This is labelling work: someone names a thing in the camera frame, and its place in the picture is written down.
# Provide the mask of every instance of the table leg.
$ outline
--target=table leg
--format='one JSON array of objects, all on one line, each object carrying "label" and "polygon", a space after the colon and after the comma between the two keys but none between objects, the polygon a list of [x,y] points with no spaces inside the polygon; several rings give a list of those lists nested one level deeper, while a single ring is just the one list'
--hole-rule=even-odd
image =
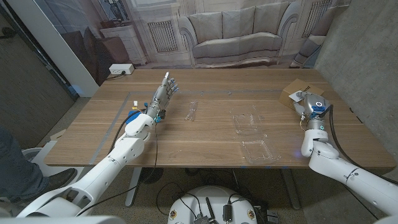
[{"label": "table leg", "polygon": [[299,195],[297,194],[297,189],[294,184],[294,179],[291,169],[281,169],[280,173],[285,181],[285,186],[287,189],[287,194],[289,195],[290,204],[294,210],[301,209]]},{"label": "table leg", "polygon": [[[132,172],[131,180],[130,180],[129,189],[132,188],[132,187],[135,187],[138,184],[139,176],[141,175],[141,170],[142,170],[141,167],[135,167],[134,168],[134,170]],[[135,188],[135,189],[130,190],[127,193],[126,201],[124,203],[127,207],[131,207],[132,206],[132,203],[134,202],[134,196],[135,196],[137,190],[138,189]]]}]

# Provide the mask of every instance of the white chair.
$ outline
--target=white chair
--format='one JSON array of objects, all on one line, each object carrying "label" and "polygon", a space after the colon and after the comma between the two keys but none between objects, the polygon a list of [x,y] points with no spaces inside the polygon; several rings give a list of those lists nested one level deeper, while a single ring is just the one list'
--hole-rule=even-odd
[{"label": "white chair", "polygon": [[[60,167],[60,166],[48,166],[47,164],[45,164],[44,158],[54,147],[55,143],[57,143],[57,141],[50,141],[43,148],[35,147],[31,149],[25,149],[22,151],[22,153],[27,160],[30,160],[31,162],[39,165],[40,170],[42,171],[44,177],[49,177],[51,175],[58,174],[59,172],[62,172],[69,168],[75,168],[77,170],[77,175],[69,184],[75,183],[78,179],[80,179],[80,176],[83,176],[88,171],[90,171],[91,167]],[[4,202],[3,205],[0,205],[0,217],[2,217],[2,215],[5,215],[6,212],[11,213],[12,216],[16,216],[26,206],[25,204],[13,205],[9,203],[8,199],[5,197],[0,197],[0,200]]]}]

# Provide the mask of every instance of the wooden table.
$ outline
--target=wooden table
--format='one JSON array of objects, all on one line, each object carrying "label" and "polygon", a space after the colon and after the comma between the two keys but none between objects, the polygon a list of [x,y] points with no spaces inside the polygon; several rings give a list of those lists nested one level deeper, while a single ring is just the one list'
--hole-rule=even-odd
[{"label": "wooden table", "polygon": [[[102,84],[45,163],[97,164],[107,155],[132,101],[137,100],[141,108],[144,102],[149,103],[167,71],[175,77],[180,91],[167,107],[166,119],[157,125],[158,167],[308,168],[309,158],[300,153],[304,138],[300,118],[278,102],[281,91],[296,78],[323,89],[323,96],[334,104],[336,134],[347,155],[367,168],[390,170],[396,166],[392,156],[325,79],[311,69],[135,70],[132,75]],[[198,101],[195,121],[185,121],[189,104],[194,100]],[[273,164],[250,164],[237,139],[230,111],[252,106],[263,115],[263,131],[280,154]],[[333,142],[328,122],[326,128]],[[153,135],[141,156],[128,165],[153,166],[155,154]]]}]

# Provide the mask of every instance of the printed backdrop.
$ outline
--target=printed backdrop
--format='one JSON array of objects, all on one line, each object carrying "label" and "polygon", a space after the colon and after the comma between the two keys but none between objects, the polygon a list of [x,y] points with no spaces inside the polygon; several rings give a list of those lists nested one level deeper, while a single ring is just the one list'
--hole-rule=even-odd
[{"label": "printed backdrop", "polygon": [[35,0],[97,84],[136,68],[311,67],[343,0]]}]

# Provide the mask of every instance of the humanoid robot hand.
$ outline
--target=humanoid robot hand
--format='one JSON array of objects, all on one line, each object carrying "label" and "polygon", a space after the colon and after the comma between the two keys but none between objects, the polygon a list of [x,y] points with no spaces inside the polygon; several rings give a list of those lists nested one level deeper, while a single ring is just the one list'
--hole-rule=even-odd
[{"label": "humanoid robot hand", "polygon": [[153,95],[146,114],[153,118],[158,117],[159,112],[166,109],[167,105],[169,105],[169,101],[176,91],[178,91],[178,84],[174,78],[169,79],[169,72],[167,72],[162,84]]}]

